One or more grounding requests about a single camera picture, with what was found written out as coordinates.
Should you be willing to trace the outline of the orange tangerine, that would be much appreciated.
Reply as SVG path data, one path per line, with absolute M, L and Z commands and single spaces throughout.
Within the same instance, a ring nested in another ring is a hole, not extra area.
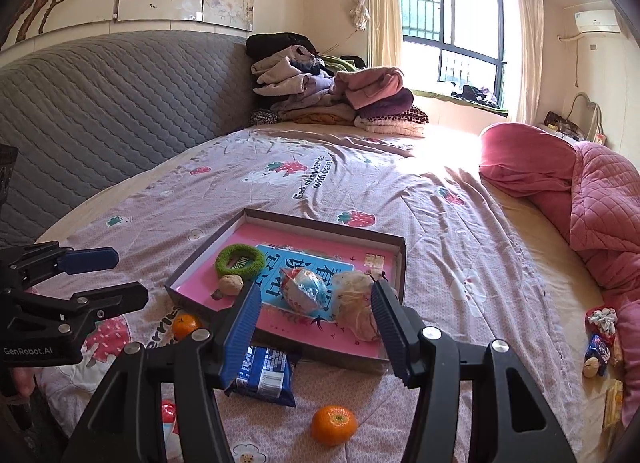
M 341 405 L 326 405 L 314 413 L 310 435 L 323 446 L 335 447 L 347 443 L 358 429 L 356 415 Z
M 177 342 L 185 339 L 202 326 L 201 321 L 190 313 L 179 313 L 171 324 L 171 332 Z

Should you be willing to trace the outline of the brown walnut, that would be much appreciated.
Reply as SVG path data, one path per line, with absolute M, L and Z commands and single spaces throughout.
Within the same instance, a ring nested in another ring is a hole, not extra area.
M 241 293 L 244 287 L 244 281 L 239 275 L 230 273 L 230 275 L 223 275 L 218 280 L 218 290 L 224 296 L 236 296 Z

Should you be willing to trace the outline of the beige mesh bag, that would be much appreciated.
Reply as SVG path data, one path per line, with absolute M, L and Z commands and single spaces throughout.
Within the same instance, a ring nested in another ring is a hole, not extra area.
M 377 341 L 378 326 L 371 308 L 371 275 L 359 270 L 344 271 L 333 275 L 331 285 L 335 322 L 352 331 L 358 341 Z

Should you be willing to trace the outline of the blue white egg snack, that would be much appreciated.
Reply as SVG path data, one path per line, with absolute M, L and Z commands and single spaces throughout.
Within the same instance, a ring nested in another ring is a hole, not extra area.
M 281 269 L 280 279 L 280 292 L 296 313 L 309 315 L 328 308 L 329 290 L 316 272 L 301 267 Z

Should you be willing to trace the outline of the small stuffed doll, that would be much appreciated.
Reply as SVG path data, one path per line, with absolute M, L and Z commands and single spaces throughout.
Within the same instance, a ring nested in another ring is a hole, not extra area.
M 616 310 L 612 307 L 601 306 L 586 312 L 588 345 L 582 364 L 582 376 L 586 379 L 605 376 L 610 365 L 615 367 L 620 363 L 617 321 Z

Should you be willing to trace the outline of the blue biscuit packet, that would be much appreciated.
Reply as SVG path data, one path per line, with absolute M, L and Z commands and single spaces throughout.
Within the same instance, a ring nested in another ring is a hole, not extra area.
M 292 374 L 292 363 L 286 353 L 250 346 L 245 351 L 238 375 L 224 393 L 295 408 Z

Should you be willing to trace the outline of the pink strawberry bed sheet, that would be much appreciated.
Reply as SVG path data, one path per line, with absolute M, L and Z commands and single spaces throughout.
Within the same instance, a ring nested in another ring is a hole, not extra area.
M 112 246 L 110 271 L 60 275 L 39 292 L 138 281 L 137 313 L 101 324 L 78 365 L 47 368 L 40 391 L 70 433 L 126 342 L 169 342 L 176 307 L 165 281 L 208 237 L 254 208 L 405 241 L 405 302 L 454 339 L 504 339 L 541 387 L 574 450 L 582 390 L 550 289 L 518 232 L 477 174 L 477 142 L 432 130 L 424 139 L 369 137 L 341 127 L 285 124 L 241 130 L 99 192 L 47 238 L 75 249 Z

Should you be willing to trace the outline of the grey quilted headboard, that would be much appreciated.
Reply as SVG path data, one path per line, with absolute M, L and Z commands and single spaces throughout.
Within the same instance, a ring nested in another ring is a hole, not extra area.
M 93 195 L 248 124 L 245 42 L 201 32 L 63 42 L 1 69 L 1 141 L 17 149 L 4 246 L 36 241 Z

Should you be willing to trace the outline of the pink quilted blanket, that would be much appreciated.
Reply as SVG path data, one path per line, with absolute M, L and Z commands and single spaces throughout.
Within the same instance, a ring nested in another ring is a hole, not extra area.
M 480 175 L 527 198 L 559 230 L 618 318 L 624 357 L 622 422 L 639 408 L 639 173 L 605 146 L 570 144 L 520 123 L 480 134 Z

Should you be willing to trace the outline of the pile of folded clothes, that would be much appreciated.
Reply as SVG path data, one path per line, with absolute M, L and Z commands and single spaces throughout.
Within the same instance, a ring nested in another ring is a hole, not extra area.
M 322 56 L 299 34 L 247 38 L 256 108 L 254 126 L 352 125 L 372 134 L 423 137 L 428 116 L 414 104 L 397 67 L 366 67 L 358 59 Z

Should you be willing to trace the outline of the white air conditioner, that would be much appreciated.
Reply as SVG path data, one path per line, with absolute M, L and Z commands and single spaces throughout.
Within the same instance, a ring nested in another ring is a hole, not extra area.
M 620 34 L 620 23 L 613 9 L 578 11 L 575 24 L 582 34 Z

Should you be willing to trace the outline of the cream curtain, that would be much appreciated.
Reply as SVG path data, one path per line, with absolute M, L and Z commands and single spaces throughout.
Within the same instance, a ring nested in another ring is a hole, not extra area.
M 373 66 L 398 66 L 401 52 L 399 0 L 352 0 L 349 12 L 356 30 L 369 32 L 369 58 Z

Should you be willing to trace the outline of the window with dark frame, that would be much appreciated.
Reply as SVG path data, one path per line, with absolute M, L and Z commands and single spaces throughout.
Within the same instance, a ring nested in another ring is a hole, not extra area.
M 399 0 L 408 86 L 500 110 L 504 0 Z

